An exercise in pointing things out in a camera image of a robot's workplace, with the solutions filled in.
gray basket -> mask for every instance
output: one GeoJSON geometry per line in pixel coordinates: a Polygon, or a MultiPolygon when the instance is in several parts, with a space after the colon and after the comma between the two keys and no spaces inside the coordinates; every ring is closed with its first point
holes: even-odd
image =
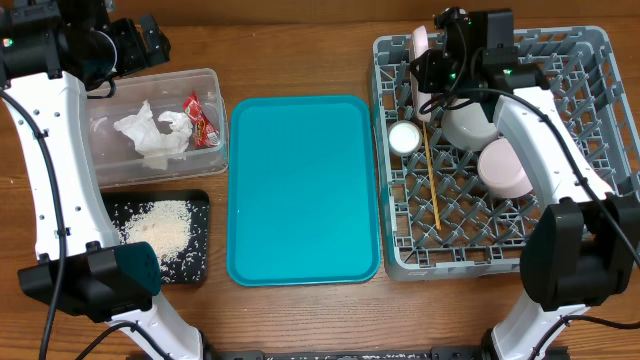
{"type": "MultiPolygon", "coordinates": [[[[567,129],[597,173],[619,195],[638,194],[638,134],[609,38],[597,27],[517,30],[521,63],[537,63],[567,129]]],[[[496,199],[476,173],[478,154],[450,145],[429,126],[442,230],[434,226],[424,147],[389,153],[388,127],[409,120],[410,35],[373,44],[372,114],[380,176],[385,268],[394,280],[468,278],[519,271],[519,257],[541,211],[535,195],[496,199]]],[[[430,47],[442,34],[430,34],[430,47]]]]}

white tissue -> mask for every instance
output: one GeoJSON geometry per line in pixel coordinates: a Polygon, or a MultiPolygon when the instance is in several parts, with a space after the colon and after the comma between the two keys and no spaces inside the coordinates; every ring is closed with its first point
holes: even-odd
{"type": "MultiPolygon", "coordinates": [[[[171,155],[184,152],[189,146],[189,138],[193,125],[185,113],[172,111],[163,112],[158,121],[170,122],[171,134],[162,134],[158,131],[153,121],[153,113],[149,103],[145,100],[137,115],[129,115],[126,118],[113,123],[113,128],[125,134],[133,140],[138,153],[145,158],[171,155]]],[[[161,162],[150,162],[152,168],[167,168],[166,159],[161,162]]]]}

blue tray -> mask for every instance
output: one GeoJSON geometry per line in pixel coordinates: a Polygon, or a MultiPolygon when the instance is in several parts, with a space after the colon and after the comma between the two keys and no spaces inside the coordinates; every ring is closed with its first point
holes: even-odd
{"type": "Polygon", "coordinates": [[[245,286],[362,282],[380,266],[367,105],[250,99],[232,114],[227,270],[245,286]]]}

red snack packet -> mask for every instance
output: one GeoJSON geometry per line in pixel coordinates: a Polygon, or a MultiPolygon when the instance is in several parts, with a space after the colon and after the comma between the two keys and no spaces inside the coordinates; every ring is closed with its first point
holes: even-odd
{"type": "Polygon", "coordinates": [[[193,137],[195,139],[196,149],[202,149],[205,147],[213,147],[220,144],[220,133],[214,129],[213,125],[202,112],[202,106],[194,91],[191,96],[187,98],[182,106],[185,114],[191,119],[193,123],[194,131],[193,137]]]}

white granules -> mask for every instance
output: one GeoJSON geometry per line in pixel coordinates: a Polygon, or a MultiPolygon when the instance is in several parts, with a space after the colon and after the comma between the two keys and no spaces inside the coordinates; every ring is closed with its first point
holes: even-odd
{"type": "Polygon", "coordinates": [[[136,214],[124,224],[127,243],[146,241],[158,257],[162,270],[176,260],[176,256],[189,245],[191,215],[186,201],[158,201],[146,211],[136,214]]]}

